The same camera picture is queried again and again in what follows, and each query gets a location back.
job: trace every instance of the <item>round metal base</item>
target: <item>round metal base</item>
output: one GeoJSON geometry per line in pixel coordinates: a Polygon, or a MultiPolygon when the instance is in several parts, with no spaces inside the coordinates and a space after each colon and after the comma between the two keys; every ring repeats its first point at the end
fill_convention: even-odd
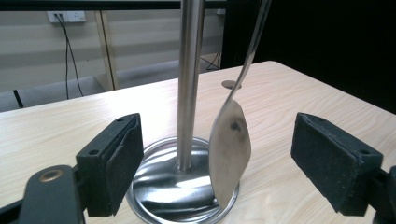
{"type": "Polygon", "coordinates": [[[148,223],[215,223],[235,203],[238,188],[221,209],[210,183],[208,142],[192,139],[191,168],[177,169],[177,139],[167,138],[145,149],[127,192],[129,205],[148,223]]]}

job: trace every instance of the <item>power cord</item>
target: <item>power cord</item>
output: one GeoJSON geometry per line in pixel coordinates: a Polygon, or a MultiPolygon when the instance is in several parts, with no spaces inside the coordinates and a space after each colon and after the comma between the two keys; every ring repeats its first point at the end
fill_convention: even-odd
{"type": "Polygon", "coordinates": [[[204,58],[201,58],[201,59],[204,60],[205,62],[209,63],[209,66],[206,68],[206,71],[215,71],[215,70],[219,70],[220,68],[219,68],[218,66],[214,65],[214,63],[215,63],[216,60],[218,60],[218,64],[219,64],[219,59],[220,59],[220,57],[221,57],[221,53],[217,53],[216,56],[215,56],[215,58],[213,59],[212,62],[210,62],[210,61],[208,61],[208,60],[206,60],[206,59],[204,59],[204,58]]]}
{"type": "Polygon", "coordinates": [[[79,93],[81,93],[81,96],[84,96],[84,94],[82,93],[81,87],[79,85],[79,78],[78,78],[78,71],[77,71],[77,67],[76,67],[76,60],[75,60],[75,57],[74,57],[74,54],[73,54],[72,46],[70,44],[69,36],[67,35],[66,25],[64,23],[64,17],[63,17],[62,14],[60,14],[59,16],[58,16],[58,14],[54,14],[54,16],[56,17],[56,19],[58,19],[59,23],[61,24],[62,29],[64,30],[64,36],[66,37],[66,75],[65,75],[66,98],[67,98],[67,100],[69,99],[69,89],[68,89],[68,84],[67,84],[68,83],[68,67],[69,67],[68,66],[68,49],[70,49],[70,55],[72,56],[79,93]]]}

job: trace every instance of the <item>metal spoon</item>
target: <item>metal spoon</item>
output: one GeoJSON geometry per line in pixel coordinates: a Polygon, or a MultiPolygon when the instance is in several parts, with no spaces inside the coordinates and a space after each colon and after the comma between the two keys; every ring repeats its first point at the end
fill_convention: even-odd
{"type": "Polygon", "coordinates": [[[253,61],[271,0],[262,0],[244,66],[212,127],[209,139],[209,174],[216,199],[227,207],[248,166],[251,154],[250,137],[242,107],[233,100],[253,61]]]}

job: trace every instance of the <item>spoon handle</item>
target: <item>spoon handle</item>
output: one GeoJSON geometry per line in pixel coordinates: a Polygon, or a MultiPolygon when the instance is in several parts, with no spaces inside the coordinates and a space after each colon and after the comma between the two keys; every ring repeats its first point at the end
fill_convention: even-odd
{"type": "Polygon", "coordinates": [[[267,19],[268,12],[270,10],[271,1],[272,0],[262,0],[259,16],[257,17],[256,25],[254,27],[253,36],[251,37],[244,66],[242,67],[241,74],[236,80],[236,83],[233,86],[233,89],[231,90],[230,94],[228,95],[226,102],[231,101],[233,99],[233,96],[238,90],[238,87],[242,84],[242,81],[247,75],[251,63],[253,62],[254,55],[256,54],[256,49],[259,46],[260,39],[262,37],[262,30],[264,29],[265,20],[267,19]]]}

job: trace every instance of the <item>dark background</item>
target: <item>dark background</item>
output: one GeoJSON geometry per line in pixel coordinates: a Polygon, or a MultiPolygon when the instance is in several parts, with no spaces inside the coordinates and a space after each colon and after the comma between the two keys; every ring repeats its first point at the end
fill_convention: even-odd
{"type": "MultiPolygon", "coordinates": [[[[228,0],[221,68],[242,65],[259,0],[228,0]]],[[[254,62],[276,61],[396,114],[396,1],[273,0],[254,62]]]]}

